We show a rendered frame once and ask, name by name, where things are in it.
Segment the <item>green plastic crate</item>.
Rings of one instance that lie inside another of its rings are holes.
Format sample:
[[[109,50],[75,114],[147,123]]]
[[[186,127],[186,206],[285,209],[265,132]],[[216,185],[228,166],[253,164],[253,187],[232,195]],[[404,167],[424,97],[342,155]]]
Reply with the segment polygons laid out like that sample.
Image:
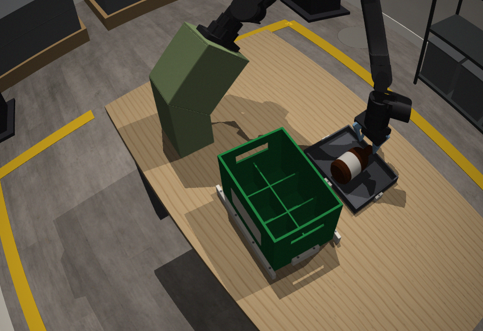
[[[343,203],[283,127],[217,156],[223,192],[274,271],[333,239]]]

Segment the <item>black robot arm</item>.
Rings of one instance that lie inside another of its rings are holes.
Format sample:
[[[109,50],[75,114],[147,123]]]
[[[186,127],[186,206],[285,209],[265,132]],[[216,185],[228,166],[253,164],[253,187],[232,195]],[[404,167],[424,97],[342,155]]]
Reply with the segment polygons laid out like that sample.
[[[217,43],[229,50],[238,52],[234,43],[243,24],[250,22],[261,24],[266,16],[266,8],[277,0],[233,0],[230,7],[221,13],[217,21],[207,27],[198,25],[205,39]],[[366,109],[377,118],[383,118],[381,131],[389,124],[389,119],[408,123],[412,101],[410,98],[387,90],[392,83],[392,70],[381,8],[381,0],[360,0],[368,43],[370,67],[374,82],[374,91],[370,92]],[[230,9],[230,10],[229,10]]]

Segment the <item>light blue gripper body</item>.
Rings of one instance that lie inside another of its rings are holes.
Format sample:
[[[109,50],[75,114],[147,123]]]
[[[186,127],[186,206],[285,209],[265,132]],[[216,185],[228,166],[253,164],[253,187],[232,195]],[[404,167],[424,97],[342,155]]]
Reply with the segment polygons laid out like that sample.
[[[388,126],[381,131],[383,118],[377,118],[372,116],[368,110],[363,111],[359,115],[357,115],[354,119],[354,122],[357,122],[362,126],[361,132],[364,134],[375,146],[380,146],[383,142],[386,141],[389,134],[391,134],[391,130]]]

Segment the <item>brown bottle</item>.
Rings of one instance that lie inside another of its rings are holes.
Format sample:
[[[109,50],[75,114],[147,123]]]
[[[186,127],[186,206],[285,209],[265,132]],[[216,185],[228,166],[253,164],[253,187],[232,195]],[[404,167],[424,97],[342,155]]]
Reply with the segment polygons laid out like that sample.
[[[373,152],[372,145],[353,147],[331,163],[330,171],[339,184],[347,184],[368,165],[368,156]]]

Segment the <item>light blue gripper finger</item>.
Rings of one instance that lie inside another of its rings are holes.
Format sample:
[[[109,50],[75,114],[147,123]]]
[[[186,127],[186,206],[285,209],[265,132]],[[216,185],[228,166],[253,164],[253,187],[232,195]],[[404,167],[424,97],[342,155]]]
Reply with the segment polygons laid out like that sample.
[[[387,140],[390,138],[390,136],[388,135],[388,136],[386,136],[386,137],[387,137],[387,139],[386,139],[386,141],[387,141]],[[383,143],[384,143],[384,142],[383,142]],[[382,144],[383,144],[383,143],[382,143]],[[381,145],[382,145],[382,144],[381,144]],[[374,144],[374,143],[372,144],[372,146],[373,146],[373,154],[375,154],[375,153],[377,152],[377,150],[378,150],[378,149],[381,147],[381,145],[377,147],[377,146],[375,146],[375,144]]]
[[[355,122],[355,123],[353,124],[353,128],[354,128],[354,130],[355,130],[355,132],[356,132],[356,134],[357,134],[357,136],[358,136],[359,141],[362,141],[362,140],[363,140],[363,138],[364,138],[364,134],[362,134],[362,135],[360,134],[360,129],[361,129],[361,127],[362,127],[362,126],[360,126],[360,124],[358,124],[357,122]]]

